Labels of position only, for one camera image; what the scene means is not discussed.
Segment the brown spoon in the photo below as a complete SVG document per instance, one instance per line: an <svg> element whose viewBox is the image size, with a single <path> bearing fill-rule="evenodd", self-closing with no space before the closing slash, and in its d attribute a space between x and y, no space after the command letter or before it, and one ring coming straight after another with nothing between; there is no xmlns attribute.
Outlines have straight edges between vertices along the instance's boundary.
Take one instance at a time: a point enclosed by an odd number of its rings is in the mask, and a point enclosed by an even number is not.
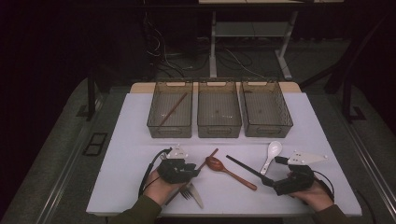
<svg viewBox="0 0 396 224"><path fill-rule="evenodd" d="M238 175L232 173L231 171L227 170L223 163L221 161L219 161L217 158L214 157L206 157L205 159L206 165L214 170L214 171L221 171L224 172L226 174L229 174L230 176L232 176L233 178L235 178L236 180L238 180L239 182L241 182L242 184L244 184L245 186L247 186L250 189L256 190L257 186L248 182L247 180L239 177Z"/></svg>

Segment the background desk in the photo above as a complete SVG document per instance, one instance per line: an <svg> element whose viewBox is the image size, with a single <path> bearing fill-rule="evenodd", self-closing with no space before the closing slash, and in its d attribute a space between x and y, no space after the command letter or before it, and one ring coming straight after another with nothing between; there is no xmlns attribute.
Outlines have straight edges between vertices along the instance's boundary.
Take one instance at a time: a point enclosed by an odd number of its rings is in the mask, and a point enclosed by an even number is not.
<svg viewBox="0 0 396 224"><path fill-rule="evenodd" d="M215 148L216 157L232 172L258 186L248 189L224 173L204 167L192 182L198 188L204 202L201 209L194 200L186 201L181 195L163 208L162 216L177 217L287 217L309 214L311 210L300 201L287 195L276 196L273 189L265 187L261 180L225 158L230 155L260 170L266 159L268 144L278 140L283 145L280 156L288 157L293 150L327 155L324 162L312 164L332 181L335 201L350 216L360 216L361 208L344 174L332 153L318 119L304 93L298 92L295 83L282 83L294 126L284 139L247 138L243 128L239 138L200 139L197 136L197 94L193 96L192 138L152 139L146 126L154 83L135 84L133 93L125 98L119 120L111 138L101 171L96 180L87 212L97 216L113 216L130 208L137 199L137 192L149 163L164 148L180 144L189 154L187 162L200 165ZM274 180L286 177L285 165L272 163L267 176Z"/></svg>

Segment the dark green sleeve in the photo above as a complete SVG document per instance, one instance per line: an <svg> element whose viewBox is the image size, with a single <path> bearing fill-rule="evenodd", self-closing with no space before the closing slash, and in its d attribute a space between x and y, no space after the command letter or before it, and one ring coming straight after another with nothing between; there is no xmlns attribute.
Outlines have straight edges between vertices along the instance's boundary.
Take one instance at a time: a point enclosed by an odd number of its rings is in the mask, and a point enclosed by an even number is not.
<svg viewBox="0 0 396 224"><path fill-rule="evenodd" d="M352 224L336 204L315 213L313 219L316 224Z"/></svg>
<svg viewBox="0 0 396 224"><path fill-rule="evenodd" d="M111 218L109 224L153 224L161 211L157 203L142 195L131 209Z"/></svg>

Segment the gray floor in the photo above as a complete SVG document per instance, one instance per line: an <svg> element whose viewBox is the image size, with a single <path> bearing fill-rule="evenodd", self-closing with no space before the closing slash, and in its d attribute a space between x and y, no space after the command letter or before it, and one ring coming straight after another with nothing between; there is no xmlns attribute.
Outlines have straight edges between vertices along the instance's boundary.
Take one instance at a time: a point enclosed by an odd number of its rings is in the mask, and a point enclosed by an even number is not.
<svg viewBox="0 0 396 224"><path fill-rule="evenodd" d="M246 68L266 77L282 78L274 55L280 42L271 39L224 41L222 46L231 51ZM321 42L291 42L286 53L293 81L299 83L312 77L335 63L348 46L345 40L323 40ZM218 48L218 77L256 76L241 65L232 62L233 56L227 50ZM169 56L168 60L184 69L166 69L158 77L180 76L208 77L208 51L197 59L183 59ZM376 168L395 193L396 179L391 171L394 162L396 137L375 110L367 103L364 95L353 90L352 105L358 106L367 120L345 122L340 115L340 94L327 95L323 91L326 78L304 89L308 93L314 110L323 127L334 154L361 204L363 216L353 217L357 223L373 223L370 209L373 209L376 223L395 223L384 203L381 188L376 184L367 165L361 161L361 148L366 149ZM85 212L92 188L106 154L111 134L117 122L122 102L129 87L115 87L110 93L98 98L98 112L92 121L78 117L80 108L87 104L86 81L83 81L70 96L64 112L55 124L26 176L14 201L8 208L1 224L11 223L106 223L103 217ZM107 133L102 153L98 157L81 155L93 133ZM310 217L284 218L284 223L313 223Z"/></svg>

